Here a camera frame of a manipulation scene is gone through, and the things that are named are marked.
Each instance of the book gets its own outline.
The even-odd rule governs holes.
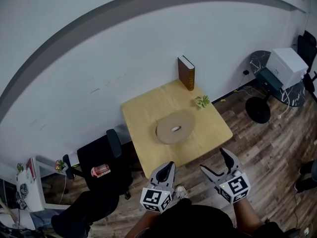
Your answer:
[[[194,90],[195,66],[184,56],[178,58],[178,77],[189,91]]]
[[[34,163],[33,163],[33,159],[32,158],[30,158],[28,160],[28,162],[26,163],[26,170],[27,169],[30,169],[31,174],[32,174],[32,178],[33,178],[33,180],[35,180],[36,175],[35,175],[35,168],[34,168]]]

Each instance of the red can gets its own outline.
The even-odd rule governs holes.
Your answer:
[[[107,164],[102,164],[99,167],[94,167],[91,169],[91,175],[93,177],[102,177],[110,172],[110,168]]]

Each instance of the person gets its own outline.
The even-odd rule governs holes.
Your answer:
[[[147,211],[125,238],[229,237],[286,238],[275,222],[264,224],[247,198],[234,203],[237,229],[227,214],[219,209],[193,205],[183,186],[176,188],[179,202],[162,214]]]
[[[309,161],[303,164],[298,172],[301,175],[312,174],[312,177],[302,181],[297,181],[294,184],[297,193],[302,193],[305,190],[317,187],[317,160]]]

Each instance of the green plant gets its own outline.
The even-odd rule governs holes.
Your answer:
[[[18,169],[18,174],[24,171],[24,167],[23,167],[22,163],[18,163],[16,168]]]
[[[61,172],[64,168],[66,168],[66,164],[65,164],[64,161],[59,160],[59,161],[56,161],[56,162],[55,162],[55,169],[56,169],[58,172]]]
[[[208,95],[204,95],[203,97],[198,96],[195,101],[196,105],[200,108],[205,108],[208,104],[210,104]]]

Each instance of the black chair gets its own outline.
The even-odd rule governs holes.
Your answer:
[[[77,151],[81,171],[76,168],[66,170],[67,177],[74,179],[74,175],[85,178],[90,190],[109,190],[130,198],[129,186],[133,179],[127,164],[126,156],[122,153],[121,143],[114,129],[107,130],[106,135]],[[70,167],[68,155],[63,161]],[[110,173],[97,178],[91,175],[91,169],[102,164],[108,164]]]
[[[306,41],[308,41],[313,46],[315,47],[317,46],[316,38],[311,33],[305,31],[303,37]]]
[[[314,42],[316,42],[316,39],[313,36],[309,37],[307,34],[305,38],[304,36],[301,36],[301,35],[298,36],[297,54],[308,65],[308,70],[304,76],[303,83],[305,85],[305,89],[309,91],[310,93],[315,92],[313,81],[317,78],[317,73],[315,71],[314,71],[315,76],[313,78],[311,78],[311,76],[309,75],[309,72],[312,69],[312,65],[317,54],[317,48],[316,46],[312,44]]]
[[[69,179],[74,175],[85,178],[90,191],[83,192],[79,198],[59,216],[52,217],[52,226],[57,234],[64,238],[85,238],[89,232],[89,225],[111,214],[117,207],[119,195],[131,197],[129,186],[133,179],[122,153],[121,143],[114,129],[94,142],[77,151],[81,171],[76,168],[66,170]],[[69,156],[63,161],[70,167]],[[102,164],[108,164],[110,173],[102,177],[93,177],[91,169]]]

